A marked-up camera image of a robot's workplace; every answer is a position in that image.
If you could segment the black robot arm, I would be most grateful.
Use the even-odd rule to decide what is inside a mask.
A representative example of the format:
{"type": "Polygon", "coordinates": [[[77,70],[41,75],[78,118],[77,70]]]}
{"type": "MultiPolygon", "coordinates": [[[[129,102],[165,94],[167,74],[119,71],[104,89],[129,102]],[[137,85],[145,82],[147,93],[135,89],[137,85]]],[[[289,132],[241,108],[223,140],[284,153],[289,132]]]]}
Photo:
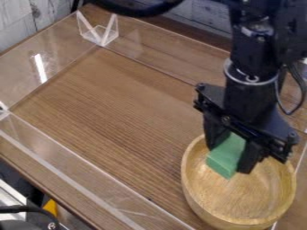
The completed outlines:
{"type": "Polygon", "coordinates": [[[197,84],[195,108],[203,113],[208,148],[232,134],[245,140],[235,171],[249,173],[268,156],[285,163],[299,143],[283,119],[296,110],[283,106],[280,91],[291,75],[307,97],[307,83],[296,67],[307,58],[307,0],[223,3],[229,8],[232,38],[223,67],[225,85],[197,84]]]}

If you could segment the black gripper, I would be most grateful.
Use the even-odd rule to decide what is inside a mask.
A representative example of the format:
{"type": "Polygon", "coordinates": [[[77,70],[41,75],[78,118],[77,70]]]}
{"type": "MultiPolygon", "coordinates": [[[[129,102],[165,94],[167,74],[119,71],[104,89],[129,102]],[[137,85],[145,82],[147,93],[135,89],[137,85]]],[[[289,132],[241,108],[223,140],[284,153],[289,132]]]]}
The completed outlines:
{"type": "Polygon", "coordinates": [[[299,136],[277,111],[275,85],[227,82],[220,87],[199,83],[195,91],[195,108],[203,113],[208,149],[217,147],[233,133],[245,140],[239,173],[249,174],[268,156],[285,163],[299,136]]]}

